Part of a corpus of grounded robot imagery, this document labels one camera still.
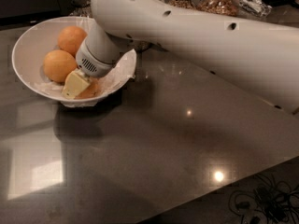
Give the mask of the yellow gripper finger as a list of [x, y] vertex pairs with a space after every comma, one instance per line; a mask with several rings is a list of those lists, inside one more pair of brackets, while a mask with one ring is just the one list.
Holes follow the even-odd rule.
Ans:
[[76, 69], [67, 76], [62, 90], [62, 96], [66, 99], [75, 99], [90, 85], [90, 77], [80, 69]]

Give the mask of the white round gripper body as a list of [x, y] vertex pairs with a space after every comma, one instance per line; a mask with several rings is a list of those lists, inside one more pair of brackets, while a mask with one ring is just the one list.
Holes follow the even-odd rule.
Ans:
[[76, 55], [78, 67], [90, 77], [104, 77], [115, 66], [116, 60], [112, 51], [101, 41], [85, 39]]

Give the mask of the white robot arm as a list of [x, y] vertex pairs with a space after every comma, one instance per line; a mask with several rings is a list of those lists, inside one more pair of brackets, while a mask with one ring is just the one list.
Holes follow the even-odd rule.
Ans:
[[91, 0], [92, 27], [78, 67], [104, 77], [146, 41], [289, 113], [299, 110], [299, 29], [172, 7], [159, 0]]

